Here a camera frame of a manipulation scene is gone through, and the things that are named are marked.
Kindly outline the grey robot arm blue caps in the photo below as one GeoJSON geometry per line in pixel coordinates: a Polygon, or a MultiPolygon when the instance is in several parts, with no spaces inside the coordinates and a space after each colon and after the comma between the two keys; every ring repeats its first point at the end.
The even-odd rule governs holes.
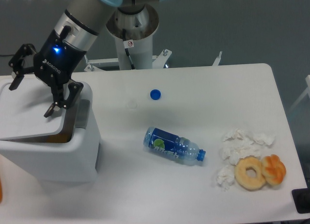
{"type": "Polygon", "coordinates": [[[8,62],[14,77],[9,89],[17,89],[24,76],[33,73],[51,88],[53,103],[44,117],[55,108],[69,109],[83,89],[71,75],[114,10],[150,1],[164,0],[72,0],[39,51],[33,44],[23,44],[8,62]]]}

